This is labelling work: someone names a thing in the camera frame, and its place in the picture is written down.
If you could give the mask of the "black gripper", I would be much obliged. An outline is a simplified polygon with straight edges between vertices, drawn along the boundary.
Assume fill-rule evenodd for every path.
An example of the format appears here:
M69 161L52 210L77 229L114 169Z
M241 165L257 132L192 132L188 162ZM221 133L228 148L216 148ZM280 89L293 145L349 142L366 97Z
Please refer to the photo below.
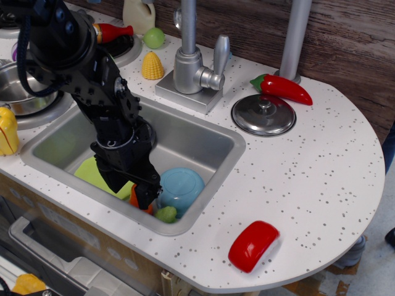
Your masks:
M99 173L110 190L118 193L125 186L136 184L134 193L138 208L147 210L160 194L160 176L149 156L156 139L154 132L136 132L132 138L116 146L91 143Z

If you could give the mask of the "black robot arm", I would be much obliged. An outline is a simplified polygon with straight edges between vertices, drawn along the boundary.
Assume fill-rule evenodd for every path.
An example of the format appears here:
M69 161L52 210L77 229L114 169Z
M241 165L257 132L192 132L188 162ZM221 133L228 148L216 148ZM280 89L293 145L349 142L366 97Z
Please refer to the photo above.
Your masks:
M108 51L97 43L91 22L62 1L2 1L20 29L18 74L31 91L28 76L45 85L35 97L69 93L96 130L91 144L98 170L113 191L135 184L140 209L158 197L160 177L150 163L153 127L139 115L132 95Z

